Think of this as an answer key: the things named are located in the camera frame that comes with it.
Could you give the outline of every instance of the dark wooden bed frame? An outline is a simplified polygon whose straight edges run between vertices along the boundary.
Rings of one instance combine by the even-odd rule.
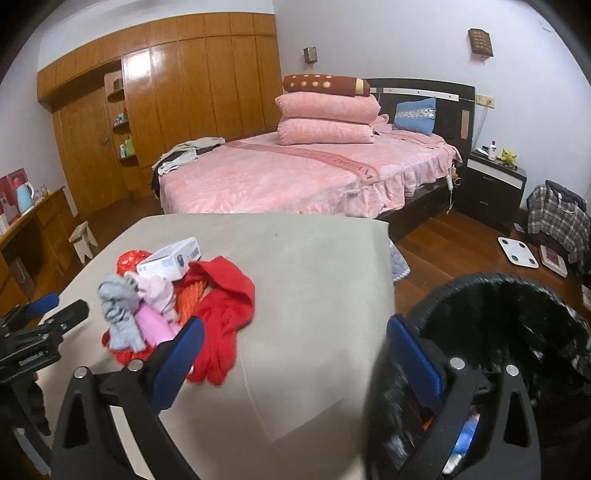
[[[367,79],[373,95],[382,106],[380,113],[387,113],[394,120],[396,106],[401,102],[436,97],[437,115],[433,132],[458,149],[463,164],[458,169],[462,175],[466,160],[472,150],[474,132],[474,107],[476,89],[460,83],[417,79]],[[449,205],[446,179],[439,179],[417,189],[413,197],[406,198],[401,210],[384,212],[378,220],[388,222],[389,236],[397,242],[430,217]]]

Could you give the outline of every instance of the wooden wardrobe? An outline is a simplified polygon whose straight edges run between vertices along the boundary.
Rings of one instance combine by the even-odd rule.
[[[105,78],[121,71],[122,98]],[[115,32],[38,74],[38,100],[53,113],[61,162],[82,216],[150,192],[151,166],[183,141],[274,131],[281,72],[275,18],[183,15]],[[119,159],[117,105],[126,108],[134,158]]]

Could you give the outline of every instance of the red cloth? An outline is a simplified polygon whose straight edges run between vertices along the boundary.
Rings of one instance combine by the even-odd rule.
[[[224,257],[209,262],[191,262],[176,287],[183,288],[200,280],[207,280],[213,290],[202,298],[193,312],[205,325],[205,342],[187,379],[202,382],[207,378],[212,384],[221,385],[236,361],[236,332],[252,319],[255,286]],[[103,335],[102,343],[109,344],[109,332]],[[140,353],[131,350],[112,353],[125,365],[134,358],[146,360],[152,349],[148,347]]]

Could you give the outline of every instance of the electrical cable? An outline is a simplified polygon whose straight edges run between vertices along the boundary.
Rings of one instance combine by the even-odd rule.
[[[478,129],[478,135],[476,136],[476,142],[474,142],[474,145],[477,147],[478,146],[478,141],[480,140],[480,134],[482,133],[482,128],[484,127],[484,122],[486,121],[486,116],[488,114],[488,108],[489,105],[491,104],[491,101],[488,100],[488,102],[486,103],[486,106],[484,107],[484,116],[482,117],[482,123],[480,124],[480,128]]]

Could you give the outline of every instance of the white wall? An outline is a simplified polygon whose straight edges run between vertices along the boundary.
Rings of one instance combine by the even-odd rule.
[[[66,53],[133,25],[205,12],[273,13],[271,0],[66,0],[43,35],[39,70]]]
[[[25,168],[35,188],[66,186],[70,208],[77,213],[57,153],[51,114],[37,103],[37,60],[41,33],[36,31],[17,55],[0,84],[0,176]]]
[[[516,0],[273,0],[283,74],[315,71],[474,85],[493,96],[480,144],[496,140],[526,169],[525,196],[552,179],[580,195],[591,178],[591,87],[567,47]],[[491,34],[472,59],[467,32]],[[319,61],[303,62],[316,46]],[[475,128],[483,107],[477,106]]]

